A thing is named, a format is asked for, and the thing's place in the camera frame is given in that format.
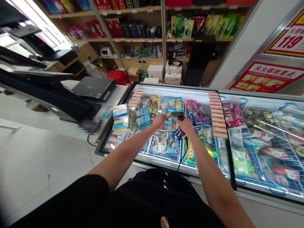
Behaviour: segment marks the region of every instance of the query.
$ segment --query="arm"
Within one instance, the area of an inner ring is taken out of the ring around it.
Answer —
[[[210,208],[228,228],[253,228],[254,224],[243,209],[228,180],[196,135],[191,121],[185,118],[183,121],[177,120],[177,123],[192,143],[199,177]]]
[[[125,175],[139,151],[147,143],[148,139],[165,123],[165,115],[157,115],[151,126],[129,138],[116,147],[88,174],[102,176],[108,182],[110,192],[113,192]]]

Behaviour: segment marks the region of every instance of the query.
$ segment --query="white counter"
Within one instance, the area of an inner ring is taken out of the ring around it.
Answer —
[[[63,85],[72,89],[78,81],[67,80],[62,82]],[[128,86],[116,85],[116,88],[111,93],[108,100],[101,104],[101,109],[97,113],[97,117],[101,117],[104,111],[109,106],[116,106],[121,101],[126,93]],[[26,107],[26,102],[14,96],[6,96],[0,94],[0,118],[14,121],[20,124],[29,125],[32,127],[52,131],[55,133],[63,134],[73,138],[86,140],[87,133],[80,132],[76,123],[62,121],[57,115],[52,112],[35,112]],[[90,136],[90,142],[95,142],[100,134],[103,133],[105,125],[110,120],[111,116],[107,119],[102,118],[101,130],[98,135]]]

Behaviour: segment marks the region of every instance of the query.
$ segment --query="ice cream freezer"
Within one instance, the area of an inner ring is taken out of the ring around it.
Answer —
[[[112,130],[112,118],[96,154],[109,154],[144,128],[134,121],[138,110],[150,110],[152,122],[159,113],[183,111],[237,195],[304,214],[302,97],[141,83],[133,84],[122,104],[134,113],[129,118],[133,126],[126,132]],[[191,142],[187,146],[174,134],[177,129],[175,118],[169,118],[135,164],[177,170],[180,163],[179,172],[199,183]]]

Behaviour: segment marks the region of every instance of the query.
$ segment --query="hand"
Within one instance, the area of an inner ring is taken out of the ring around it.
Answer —
[[[190,119],[184,118],[183,121],[177,119],[176,122],[178,123],[180,132],[181,130],[183,130],[187,136],[191,135],[192,133],[195,133]]]
[[[153,120],[152,126],[154,126],[156,130],[159,130],[165,124],[165,120],[166,120],[165,114],[157,115]]]

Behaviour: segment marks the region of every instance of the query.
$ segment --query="glass freezer lid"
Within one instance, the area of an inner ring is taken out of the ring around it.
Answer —
[[[220,93],[236,183],[304,202],[304,102]]]
[[[136,103],[133,98],[133,95],[137,93],[136,88],[134,88],[128,96],[126,103],[131,105],[131,110],[137,111],[139,108],[151,107],[152,113],[150,116],[152,122],[153,117],[157,113],[169,113],[179,110],[184,111],[188,117],[190,114],[195,113],[197,115],[195,123],[198,123],[200,126],[198,135],[203,143],[210,148],[210,154],[215,157],[214,159],[223,174],[227,178],[230,178],[226,141],[213,135],[208,91],[145,84],[140,85],[140,88],[143,89],[143,93],[138,103]],[[191,102],[185,105],[184,101],[187,100],[191,100]],[[185,139],[179,141],[177,137],[172,135],[177,129],[178,125],[175,119],[173,117],[172,119],[168,119],[165,125],[147,141],[147,144],[137,155],[136,161],[177,170],[179,162],[186,150]],[[101,152],[106,154],[110,153],[117,145],[132,137],[140,130],[142,130],[142,128],[137,126],[135,121],[131,131],[110,131],[102,142]],[[181,161],[179,172],[199,177],[195,157],[190,145],[186,156]]]

